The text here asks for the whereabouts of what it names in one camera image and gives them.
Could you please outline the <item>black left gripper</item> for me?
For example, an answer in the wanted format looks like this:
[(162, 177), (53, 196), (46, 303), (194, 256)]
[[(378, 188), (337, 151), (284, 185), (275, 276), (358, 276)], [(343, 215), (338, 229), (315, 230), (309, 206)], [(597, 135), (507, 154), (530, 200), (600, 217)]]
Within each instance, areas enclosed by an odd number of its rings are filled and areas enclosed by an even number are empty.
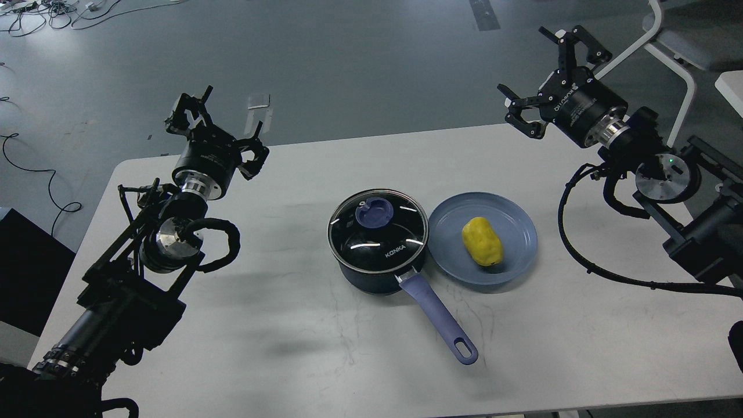
[[(259, 137), (263, 121), (252, 136), (239, 140), (214, 126), (206, 109), (212, 91), (213, 86), (207, 85), (201, 97), (182, 93), (164, 124), (167, 133), (187, 138), (186, 149), (172, 172), (175, 184), (182, 188), (189, 178), (199, 177), (207, 185), (206, 199), (218, 200), (225, 196), (236, 167), (250, 181), (262, 171), (270, 150)], [(243, 153), (251, 153), (252, 158), (242, 161)]]

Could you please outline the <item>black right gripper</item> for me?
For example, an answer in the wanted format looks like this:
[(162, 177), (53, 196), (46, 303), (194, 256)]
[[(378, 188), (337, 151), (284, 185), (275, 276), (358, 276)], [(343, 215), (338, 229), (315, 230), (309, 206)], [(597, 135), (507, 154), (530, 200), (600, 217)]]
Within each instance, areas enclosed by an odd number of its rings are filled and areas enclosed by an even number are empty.
[[(628, 129), (624, 116), (628, 103), (594, 77), (594, 70), (609, 63), (613, 54), (583, 26), (555, 34), (546, 27), (539, 32), (559, 48), (558, 69), (542, 83), (536, 96), (518, 97), (499, 83), (497, 89), (507, 99), (504, 120), (531, 139), (542, 139), (552, 122), (581, 148), (611, 142)], [(575, 46), (586, 46), (585, 61), (591, 68), (578, 66)], [(538, 110), (537, 121), (526, 121), (523, 111)]]

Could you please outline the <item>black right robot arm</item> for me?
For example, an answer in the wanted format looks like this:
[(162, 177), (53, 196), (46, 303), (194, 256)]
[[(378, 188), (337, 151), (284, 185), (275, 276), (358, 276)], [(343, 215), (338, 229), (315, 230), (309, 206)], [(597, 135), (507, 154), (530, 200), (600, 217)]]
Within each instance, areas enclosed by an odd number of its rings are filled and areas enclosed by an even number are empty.
[[(529, 138), (542, 139), (553, 124), (580, 148), (598, 145), (602, 164), (585, 164), (565, 186), (559, 203), (560, 238), (568, 253), (588, 273), (619, 283), (692, 294), (741, 296), (721, 285), (741, 276), (741, 166), (697, 136), (674, 150), (657, 130), (658, 115), (648, 107), (627, 114), (628, 103), (594, 74), (611, 52), (583, 26), (555, 34), (539, 29), (559, 50), (558, 66), (536, 95), (521, 98), (498, 85), (506, 98), (505, 121)], [(705, 170), (719, 180), (713, 204), (683, 225), (664, 204), (685, 202), (701, 187)], [(656, 283), (622, 277), (592, 264), (569, 243), (564, 209), (569, 193), (582, 178), (603, 179), (603, 199), (623, 216), (652, 219), (668, 233), (663, 248), (695, 283)]]

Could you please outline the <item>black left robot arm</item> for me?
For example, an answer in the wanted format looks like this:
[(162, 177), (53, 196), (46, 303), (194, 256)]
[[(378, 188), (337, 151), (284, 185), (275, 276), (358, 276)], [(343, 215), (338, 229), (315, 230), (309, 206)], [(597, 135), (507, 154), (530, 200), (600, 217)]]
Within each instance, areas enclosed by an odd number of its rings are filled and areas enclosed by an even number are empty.
[(103, 399), (104, 384), (119, 363), (137, 365), (169, 336), (194, 273), (238, 257), (239, 229), (207, 217), (208, 204), (226, 195), (235, 172), (255, 178), (270, 153), (259, 137), (262, 121), (242, 139), (212, 121), (212, 90), (182, 93), (165, 119), (167, 132), (186, 138), (172, 182), (118, 187), (128, 226), (83, 275), (82, 315), (33, 368), (2, 364), (3, 417), (140, 415), (131, 398)]

